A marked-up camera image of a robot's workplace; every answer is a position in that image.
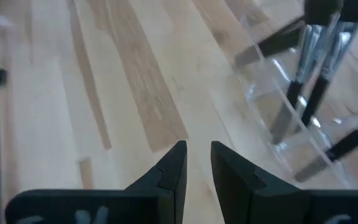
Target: silver metal ferrule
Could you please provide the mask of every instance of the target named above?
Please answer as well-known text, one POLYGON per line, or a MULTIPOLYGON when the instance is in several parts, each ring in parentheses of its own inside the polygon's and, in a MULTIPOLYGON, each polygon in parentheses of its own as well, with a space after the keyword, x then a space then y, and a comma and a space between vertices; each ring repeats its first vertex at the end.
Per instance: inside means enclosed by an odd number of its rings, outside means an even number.
POLYGON ((358 22, 338 22, 331 34, 329 50, 321 67, 320 76, 331 80, 340 66, 358 31, 358 22))
POLYGON ((320 48, 326 40, 327 28, 321 25, 306 24, 300 40, 300 54, 295 81, 306 83, 313 71, 316 59, 321 53, 320 48))

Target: hardwood floor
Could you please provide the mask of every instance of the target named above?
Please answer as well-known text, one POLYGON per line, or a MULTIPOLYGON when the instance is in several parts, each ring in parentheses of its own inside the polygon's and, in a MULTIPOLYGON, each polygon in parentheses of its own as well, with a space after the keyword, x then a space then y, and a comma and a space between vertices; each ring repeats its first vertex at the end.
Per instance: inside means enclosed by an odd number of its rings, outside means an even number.
MULTIPOLYGON (((252 46, 239 9, 252 9, 261 36, 299 13, 272 23, 285 8, 263 10, 266 2, 0 0, 0 68, 8 71, 0 87, 2 206, 29 189, 123 189, 181 139, 184 223, 223 223, 211 141, 288 180, 232 66, 252 46)), ((358 38, 341 71, 330 89, 335 116, 358 109, 358 38)))

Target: wood grain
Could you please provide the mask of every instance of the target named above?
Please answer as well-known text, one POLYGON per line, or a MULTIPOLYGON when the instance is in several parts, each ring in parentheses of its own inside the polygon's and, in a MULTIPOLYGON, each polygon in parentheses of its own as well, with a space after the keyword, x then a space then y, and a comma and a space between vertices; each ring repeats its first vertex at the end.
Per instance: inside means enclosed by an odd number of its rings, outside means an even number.
POLYGON ((126 71, 137 109, 153 151, 180 139, 186 129, 172 100, 149 42, 127 1, 109 1, 113 40, 126 71))
MULTIPOLYGON (((224 223, 211 141, 290 182, 246 103, 254 76, 231 64, 250 37, 299 14, 297 2, 0 0, 2 208, 28 189, 124 189, 179 139, 188 145, 184 223, 224 223), (249 30, 243 11, 254 12, 249 30)), ((357 110, 358 37, 319 113, 357 110)), ((344 165, 358 187, 358 153, 344 165)), ((332 172, 300 187, 311 186, 343 187, 332 172)))
POLYGON ((104 121, 104 116, 101 109, 98 93, 96 91, 96 85, 93 78, 93 72, 92 72, 90 60, 85 49, 85 43, 80 26, 80 19, 78 18, 75 2, 71 0, 68 1, 69 1, 68 8, 70 13, 70 27, 73 36, 76 59, 83 77, 86 94, 88 95, 88 99, 89 102, 91 103, 93 115, 98 125, 103 146, 105 149, 110 149, 111 142, 106 127, 106 122, 104 121))
POLYGON ((81 160, 80 162, 78 162, 78 166, 80 167, 83 188, 94 189, 91 159, 86 158, 81 160))
POLYGON ((193 2, 227 59, 233 63, 234 57, 252 43, 240 22, 221 0, 193 2))

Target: transparent plastic container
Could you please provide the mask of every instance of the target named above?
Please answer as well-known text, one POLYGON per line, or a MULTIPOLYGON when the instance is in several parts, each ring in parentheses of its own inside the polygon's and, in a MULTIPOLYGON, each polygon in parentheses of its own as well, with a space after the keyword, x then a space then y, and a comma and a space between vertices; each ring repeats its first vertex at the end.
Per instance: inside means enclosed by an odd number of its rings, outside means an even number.
POLYGON ((302 3, 297 0, 267 0, 256 3, 241 17, 244 29, 253 40, 249 52, 257 54, 257 60, 242 61, 239 67, 246 100, 258 124, 258 132, 274 158, 286 171, 287 180, 307 189, 358 189, 358 150, 331 162, 324 151, 343 138, 358 125, 358 59, 351 51, 345 55, 324 96, 319 110, 306 127, 301 115, 319 75, 320 64, 303 87, 294 109, 286 97, 290 82, 294 79, 297 47, 265 57, 258 45, 281 27, 302 15, 302 3), (285 110, 287 128, 274 128, 277 115, 285 110), (294 179, 297 172, 314 158, 321 157, 326 169, 304 182, 294 179))

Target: black brush handle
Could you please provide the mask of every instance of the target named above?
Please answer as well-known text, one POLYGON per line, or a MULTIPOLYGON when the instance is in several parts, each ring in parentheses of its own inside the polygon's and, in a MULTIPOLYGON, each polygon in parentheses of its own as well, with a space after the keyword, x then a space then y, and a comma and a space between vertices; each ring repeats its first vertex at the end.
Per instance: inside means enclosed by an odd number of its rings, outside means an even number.
MULTIPOLYGON (((303 27, 303 16, 297 17, 272 35, 258 43, 263 57, 280 53, 291 47, 296 47, 303 27)), ((237 54, 234 63, 236 67, 242 67, 260 60, 255 46, 249 47, 237 54)))
POLYGON ((343 0, 340 21, 358 22, 358 0, 343 0))
MULTIPOLYGON (((288 87, 287 99, 294 109, 296 108, 298 96, 301 93, 302 88, 303 83, 297 81, 291 82, 290 86, 288 87)), ((290 121, 291 111, 287 108, 286 104, 283 103, 280 112, 275 118, 275 121, 270 129, 270 132, 273 134, 273 144, 277 144, 282 140, 286 130, 288 129, 288 126, 290 125, 290 121)))
POLYGON ((329 80, 318 77, 316 80, 316 84, 311 92, 310 98, 308 100, 308 104, 302 115, 302 123, 308 127, 310 124, 311 117, 317 112, 321 100, 329 86, 329 80))
POLYGON ((339 12, 341 2, 339 0, 306 0, 305 1, 305 22, 328 26, 331 16, 339 12))
MULTIPOLYGON (((348 134, 344 139, 340 140, 332 148, 325 152, 325 155, 331 162, 338 161, 350 153, 354 152, 358 148, 358 130, 355 130, 348 134)), ((294 176, 296 181, 304 182, 316 174, 327 168, 328 164, 321 157, 317 157, 310 162, 305 168, 297 172, 294 176)))

